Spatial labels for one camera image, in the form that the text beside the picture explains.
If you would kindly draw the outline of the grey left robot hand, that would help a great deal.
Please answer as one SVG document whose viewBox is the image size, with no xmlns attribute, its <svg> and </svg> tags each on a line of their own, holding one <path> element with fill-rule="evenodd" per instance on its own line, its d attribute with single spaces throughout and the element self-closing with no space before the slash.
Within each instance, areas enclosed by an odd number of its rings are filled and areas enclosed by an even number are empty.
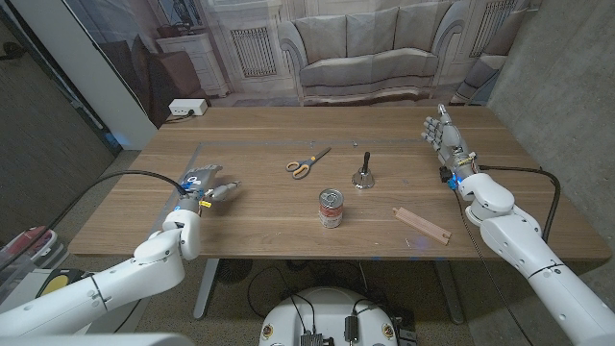
<svg viewBox="0 0 615 346">
<path fill-rule="evenodd" d="M 199 202 L 220 202 L 225 200 L 233 190 L 241 186 L 241 181 L 231 182 L 226 185 L 214 186 L 214 178 L 223 166 L 208 164 L 203 167 L 188 170 L 182 180 L 181 186 L 186 191 L 177 202 L 174 210 L 190 210 L 197 212 Z"/>
</svg>

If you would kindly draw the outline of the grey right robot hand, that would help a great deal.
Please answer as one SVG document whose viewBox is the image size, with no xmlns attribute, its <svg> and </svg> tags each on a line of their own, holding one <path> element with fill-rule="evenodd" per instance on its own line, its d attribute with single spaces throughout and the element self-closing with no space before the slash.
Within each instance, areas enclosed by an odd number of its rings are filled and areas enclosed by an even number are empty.
<svg viewBox="0 0 615 346">
<path fill-rule="evenodd" d="M 421 137 L 429 143 L 443 166 L 461 180 L 476 174 L 478 169 L 465 139 L 443 104 L 437 106 L 438 118 L 427 117 Z"/>
</svg>

